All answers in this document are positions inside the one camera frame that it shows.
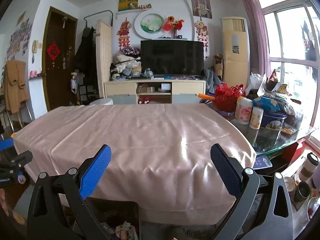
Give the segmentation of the black trash bin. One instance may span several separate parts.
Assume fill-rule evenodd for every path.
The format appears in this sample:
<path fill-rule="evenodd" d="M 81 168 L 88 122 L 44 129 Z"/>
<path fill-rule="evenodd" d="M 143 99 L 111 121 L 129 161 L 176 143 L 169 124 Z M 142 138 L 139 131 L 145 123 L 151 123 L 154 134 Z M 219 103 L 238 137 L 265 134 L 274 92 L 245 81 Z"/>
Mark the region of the black trash bin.
<path fill-rule="evenodd" d="M 116 231 L 124 222 L 135 227 L 138 239 L 141 239 L 139 205 L 132 201 L 105 200 L 87 197 L 85 203 L 100 224 L 107 224 Z"/>

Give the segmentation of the duck plush toy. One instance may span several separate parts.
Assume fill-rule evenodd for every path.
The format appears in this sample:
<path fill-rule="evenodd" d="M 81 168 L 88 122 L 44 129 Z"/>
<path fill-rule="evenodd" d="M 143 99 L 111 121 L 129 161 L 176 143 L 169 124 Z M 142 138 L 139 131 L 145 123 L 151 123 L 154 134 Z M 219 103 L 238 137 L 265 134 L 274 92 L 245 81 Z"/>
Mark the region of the duck plush toy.
<path fill-rule="evenodd" d="M 22 171 L 18 172 L 17 180 L 18 180 L 18 183 L 21 185 L 23 185 L 27 181 Z"/>

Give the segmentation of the tan coat on chair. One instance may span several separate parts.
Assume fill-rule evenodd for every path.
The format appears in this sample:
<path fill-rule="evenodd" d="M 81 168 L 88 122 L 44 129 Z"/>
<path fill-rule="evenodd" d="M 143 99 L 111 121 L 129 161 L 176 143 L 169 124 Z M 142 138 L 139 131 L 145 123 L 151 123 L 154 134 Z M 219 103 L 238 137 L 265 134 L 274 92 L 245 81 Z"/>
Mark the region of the tan coat on chair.
<path fill-rule="evenodd" d="M 20 105 L 29 100 L 25 85 L 25 62 L 9 60 L 4 66 L 5 105 L 9 112 L 16 114 Z"/>

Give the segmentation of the pink satin tablecloth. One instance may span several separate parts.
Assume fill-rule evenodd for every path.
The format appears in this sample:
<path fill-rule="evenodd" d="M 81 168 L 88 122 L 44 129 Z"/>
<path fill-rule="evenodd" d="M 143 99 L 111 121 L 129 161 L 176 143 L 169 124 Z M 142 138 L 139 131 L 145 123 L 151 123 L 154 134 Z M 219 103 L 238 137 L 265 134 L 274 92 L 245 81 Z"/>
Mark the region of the pink satin tablecloth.
<path fill-rule="evenodd" d="M 136 202 L 153 223 L 216 224 L 228 212 L 235 198 L 210 159 L 214 144 L 243 167 L 256 159 L 242 133 L 204 104 L 59 107 L 14 136 L 18 153 L 33 154 L 25 168 L 33 180 L 79 167 L 104 144 L 111 162 L 93 196 Z"/>

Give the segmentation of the white round stool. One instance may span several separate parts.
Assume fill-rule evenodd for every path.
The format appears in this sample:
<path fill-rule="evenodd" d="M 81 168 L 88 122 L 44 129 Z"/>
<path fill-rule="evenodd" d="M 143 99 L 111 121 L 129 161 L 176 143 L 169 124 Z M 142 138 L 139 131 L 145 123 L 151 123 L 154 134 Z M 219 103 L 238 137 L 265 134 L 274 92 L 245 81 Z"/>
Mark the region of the white round stool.
<path fill-rule="evenodd" d="M 101 98 L 92 101 L 89 105 L 113 105 L 113 100 L 110 98 Z"/>

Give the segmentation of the cream yellow canister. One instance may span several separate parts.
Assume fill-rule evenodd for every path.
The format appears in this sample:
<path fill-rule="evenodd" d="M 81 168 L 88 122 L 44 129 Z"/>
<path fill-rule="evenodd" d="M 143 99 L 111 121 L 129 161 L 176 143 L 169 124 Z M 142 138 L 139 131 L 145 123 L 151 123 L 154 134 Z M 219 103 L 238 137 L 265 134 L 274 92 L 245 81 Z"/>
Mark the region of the cream yellow canister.
<path fill-rule="evenodd" d="M 262 108 L 253 107 L 251 119 L 249 122 L 250 128 L 252 128 L 252 129 L 259 129 L 260 128 L 262 118 L 263 118 L 263 113 L 264 113 L 264 110 Z"/>

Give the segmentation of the blue cookie tin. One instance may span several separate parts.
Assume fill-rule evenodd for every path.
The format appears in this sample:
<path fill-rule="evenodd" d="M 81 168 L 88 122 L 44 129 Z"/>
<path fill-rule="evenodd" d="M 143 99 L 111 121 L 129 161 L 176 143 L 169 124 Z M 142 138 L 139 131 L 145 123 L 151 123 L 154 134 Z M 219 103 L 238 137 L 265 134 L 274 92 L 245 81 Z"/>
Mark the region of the blue cookie tin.
<path fill-rule="evenodd" d="M 283 112 L 264 112 L 260 127 L 281 131 L 287 114 Z"/>

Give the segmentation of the white pink canister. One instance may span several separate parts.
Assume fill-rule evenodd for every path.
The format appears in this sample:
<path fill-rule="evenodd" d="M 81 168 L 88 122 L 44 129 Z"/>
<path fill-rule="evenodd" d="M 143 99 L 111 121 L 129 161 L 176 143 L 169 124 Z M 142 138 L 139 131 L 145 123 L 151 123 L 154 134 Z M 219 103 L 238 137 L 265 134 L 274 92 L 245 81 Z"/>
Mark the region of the white pink canister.
<path fill-rule="evenodd" d="M 249 124 L 251 114 L 253 109 L 253 103 L 248 98 L 243 98 L 240 101 L 240 107 L 238 111 L 238 121 L 243 124 L 247 125 Z"/>

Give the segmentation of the red plastic basket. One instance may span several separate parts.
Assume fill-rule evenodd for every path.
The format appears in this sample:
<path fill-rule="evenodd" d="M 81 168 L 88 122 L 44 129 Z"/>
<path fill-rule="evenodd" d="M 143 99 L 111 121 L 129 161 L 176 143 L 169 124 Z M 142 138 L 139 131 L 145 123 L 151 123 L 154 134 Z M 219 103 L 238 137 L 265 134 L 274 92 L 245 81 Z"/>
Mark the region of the red plastic basket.
<path fill-rule="evenodd" d="M 214 105 L 223 112 L 232 113 L 236 110 L 238 97 L 245 97 L 243 84 L 229 87 L 226 83 L 220 83 L 215 90 Z"/>

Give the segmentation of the orange tube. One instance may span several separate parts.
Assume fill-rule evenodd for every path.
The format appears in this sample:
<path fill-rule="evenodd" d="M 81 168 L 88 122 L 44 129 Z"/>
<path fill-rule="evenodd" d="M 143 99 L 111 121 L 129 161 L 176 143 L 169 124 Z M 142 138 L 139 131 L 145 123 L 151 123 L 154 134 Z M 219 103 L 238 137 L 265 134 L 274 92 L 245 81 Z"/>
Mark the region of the orange tube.
<path fill-rule="evenodd" d="M 215 100 L 215 98 L 213 96 L 209 96 L 209 95 L 206 95 L 206 94 L 198 94 L 198 97 L 201 98 L 201 99 L 210 100 L 210 101 L 214 101 Z"/>

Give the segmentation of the dark brown door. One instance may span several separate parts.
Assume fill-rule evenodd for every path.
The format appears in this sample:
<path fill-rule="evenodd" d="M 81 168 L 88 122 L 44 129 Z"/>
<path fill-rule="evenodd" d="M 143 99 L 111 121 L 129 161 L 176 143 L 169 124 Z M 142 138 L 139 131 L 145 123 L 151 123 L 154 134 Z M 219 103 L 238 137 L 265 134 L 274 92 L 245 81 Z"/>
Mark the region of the dark brown door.
<path fill-rule="evenodd" d="M 54 7 L 49 8 L 42 53 L 43 89 L 48 111 L 75 102 L 75 95 L 71 91 L 71 78 L 74 72 L 77 23 L 78 20 L 73 16 Z M 60 49 L 54 62 L 47 54 L 47 49 L 53 42 Z"/>

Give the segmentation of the cream standing air conditioner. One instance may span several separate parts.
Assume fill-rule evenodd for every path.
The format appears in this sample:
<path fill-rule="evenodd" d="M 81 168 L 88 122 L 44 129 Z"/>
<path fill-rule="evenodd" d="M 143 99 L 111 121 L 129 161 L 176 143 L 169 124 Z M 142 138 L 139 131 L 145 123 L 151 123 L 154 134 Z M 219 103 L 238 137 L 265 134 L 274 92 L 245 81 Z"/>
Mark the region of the cream standing air conditioner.
<path fill-rule="evenodd" d="M 230 87 L 247 85 L 250 49 L 247 21 L 242 17 L 224 17 L 222 23 L 223 81 Z"/>

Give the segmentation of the pink curtain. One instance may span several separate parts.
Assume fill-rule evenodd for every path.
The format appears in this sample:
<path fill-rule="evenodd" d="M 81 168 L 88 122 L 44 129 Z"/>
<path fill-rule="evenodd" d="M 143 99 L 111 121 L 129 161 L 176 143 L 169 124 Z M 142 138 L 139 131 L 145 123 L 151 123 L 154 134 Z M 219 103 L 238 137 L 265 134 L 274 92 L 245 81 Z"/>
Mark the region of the pink curtain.
<path fill-rule="evenodd" d="M 265 18 L 258 0 L 242 0 L 249 18 L 253 43 L 257 48 L 259 74 L 271 75 L 270 55 Z"/>

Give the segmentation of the white folding screen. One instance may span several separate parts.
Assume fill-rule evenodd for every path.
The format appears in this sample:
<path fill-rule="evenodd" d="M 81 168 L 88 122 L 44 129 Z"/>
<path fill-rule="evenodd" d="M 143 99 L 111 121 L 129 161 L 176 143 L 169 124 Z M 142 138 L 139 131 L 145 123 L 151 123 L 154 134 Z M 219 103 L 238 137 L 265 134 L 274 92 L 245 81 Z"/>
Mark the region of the white folding screen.
<path fill-rule="evenodd" d="M 104 83 L 110 80 L 112 56 L 112 27 L 102 20 L 97 22 L 96 32 L 97 77 L 100 98 L 106 98 Z"/>

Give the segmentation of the round lotus wall picture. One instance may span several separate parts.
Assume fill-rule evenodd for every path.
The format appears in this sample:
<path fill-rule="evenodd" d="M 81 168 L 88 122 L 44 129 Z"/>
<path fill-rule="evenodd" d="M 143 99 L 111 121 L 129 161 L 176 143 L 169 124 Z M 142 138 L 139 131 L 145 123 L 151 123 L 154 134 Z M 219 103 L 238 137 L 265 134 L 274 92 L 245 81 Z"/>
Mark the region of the round lotus wall picture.
<path fill-rule="evenodd" d="M 163 25 L 166 23 L 165 14 L 158 10 L 146 10 L 135 19 L 134 28 L 138 36 L 146 40 L 155 40 L 165 35 Z"/>

